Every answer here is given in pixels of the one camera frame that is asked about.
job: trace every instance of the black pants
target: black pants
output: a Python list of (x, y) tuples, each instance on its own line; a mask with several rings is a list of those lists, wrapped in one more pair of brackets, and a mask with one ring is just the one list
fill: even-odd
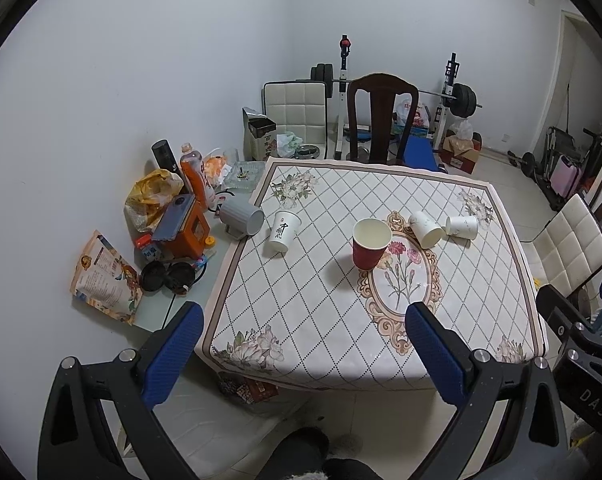
[(358, 460), (325, 460), (330, 441), (317, 428), (301, 428), (286, 436), (257, 474), (256, 480), (283, 480), (323, 471), (330, 480), (383, 480)]

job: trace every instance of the yellow plastic bag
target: yellow plastic bag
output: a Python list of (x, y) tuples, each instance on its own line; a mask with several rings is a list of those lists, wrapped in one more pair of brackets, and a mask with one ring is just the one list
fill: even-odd
[(127, 195), (124, 211), (140, 233), (152, 232), (168, 204), (183, 188), (183, 180), (168, 170), (154, 170), (137, 181)]

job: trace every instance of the metal bolt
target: metal bolt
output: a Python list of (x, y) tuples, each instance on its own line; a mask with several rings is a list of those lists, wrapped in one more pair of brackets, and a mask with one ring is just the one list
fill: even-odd
[(64, 370), (69, 370), (74, 366), (75, 362), (76, 360), (74, 359), (74, 357), (66, 357), (65, 359), (63, 359), (63, 361), (61, 361), (61, 368), (63, 368)]
[(545, 370), (548, 367), (548, 363), (543, 357), (535, 357), (534, 364), (537, 368), (540, 368), (541, 370)]
[(136, 350), (134, 350), (133, 348), (127, 348), (118, 355), (118, 358), (121, 359), (121, 361), (123, 361), (124, 363), (129, 363), (135, 357)]
[(490, 355), (490, 352), (488, 352), (487, 350), (475, 350), (474, 358), (479, 363), (486, 363), (492, 358), (492, 356)]

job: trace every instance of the suitcase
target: suitcase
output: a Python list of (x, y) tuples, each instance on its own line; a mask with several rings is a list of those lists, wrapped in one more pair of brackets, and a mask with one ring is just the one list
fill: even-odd
[(575, 166), (565, 155), (561, 155), (552, 172), (550, 185), (557, 195), (569, 198), (577, 190), (581, 174), (581, 168)]

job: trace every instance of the floral tablecloth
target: floral tablecloth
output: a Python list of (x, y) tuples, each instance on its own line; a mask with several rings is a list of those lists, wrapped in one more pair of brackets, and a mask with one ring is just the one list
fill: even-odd
[[(266, 224), (226, 254), (196, 347), (216, 370), (299, 388), (430, 387), (403, 324), (414, 301), (500, 360), (545, 352), (531, 273), (490, 184), (397, 166), (270, 158), (252, 202)], [(280, 208), (303, 221), (286, 254), (266, 243)], [(418, 210), (443, 225), (447, 216), (475, 214), (479, 236), (444, 237), (422, 250), (407, 225)], [(351, 232), (370, 216), (387, 221), (394, 236), (376, 268), (363, 272), (352, 262)]]

